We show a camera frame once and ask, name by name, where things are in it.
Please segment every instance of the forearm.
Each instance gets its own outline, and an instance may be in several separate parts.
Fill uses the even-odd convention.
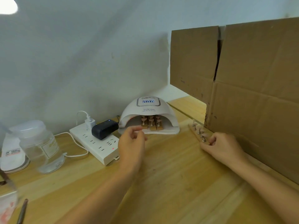
[[[132,171],[119,170],[56,224],[110,223],[132,183],[133,176]]]
[[[241,164],[231,169],[247,181],[287,224],[299,223],[298,191],[253,164]]]

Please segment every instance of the power socket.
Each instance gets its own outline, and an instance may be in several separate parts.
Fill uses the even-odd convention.
[[[90,130],[86,129],[85,123],[70,129],[70,134],[103,165],[106,166],[112,160],[119,159],[118,138],[114,135],[111,134],[103,140],[99,140],[92,135]]]

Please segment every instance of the pen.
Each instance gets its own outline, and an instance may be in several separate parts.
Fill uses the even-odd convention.
[[[25,217],[25,212],[26,212],[27,204],[28,204],[28,199],[25,199],[25,200],[24,200],[24,203],[23,203],[23,205],[22,205],[20,214],[19,214],[19,218],[18,218],[17,224],[22,224],[22,223],[23,223],[23,220],[24,220],[24,217]]]

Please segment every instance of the jar label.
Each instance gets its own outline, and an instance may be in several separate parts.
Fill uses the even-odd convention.
[[[41,148],[43,149],[44,153],[47,155],[48,158],[54,156],[55,153],[57,153],[59,150],[55,137],[52,137],[51,140],[43,146],[41,146]]]

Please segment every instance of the transparent plastic jar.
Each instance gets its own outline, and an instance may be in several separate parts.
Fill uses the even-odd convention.
[[[64,163],[64,155],[54,135],[42,121],[27,121],[10,130],[20,139],[20,147],[40,173],[52,173]]]

